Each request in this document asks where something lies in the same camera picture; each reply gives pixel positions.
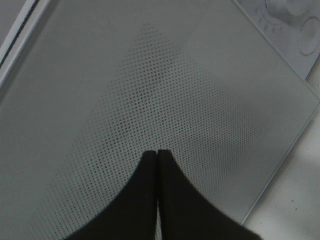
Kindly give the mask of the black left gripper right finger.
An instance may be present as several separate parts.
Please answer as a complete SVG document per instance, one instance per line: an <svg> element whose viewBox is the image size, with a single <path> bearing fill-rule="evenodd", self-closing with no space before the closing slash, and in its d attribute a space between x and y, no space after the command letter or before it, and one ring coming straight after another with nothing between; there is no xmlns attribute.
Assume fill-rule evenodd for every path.
<svg viewBox="0 0 320 240"><path fill-rule="evenodd" d="M157 163L157 197L164 240L261 239L202 196L171 151L159 150Z"/></svg>

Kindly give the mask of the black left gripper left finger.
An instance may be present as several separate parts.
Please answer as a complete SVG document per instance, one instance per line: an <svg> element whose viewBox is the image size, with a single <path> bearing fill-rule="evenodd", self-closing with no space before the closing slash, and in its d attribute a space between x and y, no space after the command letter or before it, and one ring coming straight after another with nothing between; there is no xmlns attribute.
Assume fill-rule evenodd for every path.
<svg viewBox="0 0 320 240"><path fill-rule="evenodd" d="M154 240L157 226L157 153L146 151L116 198L68 240Z"/></svg>

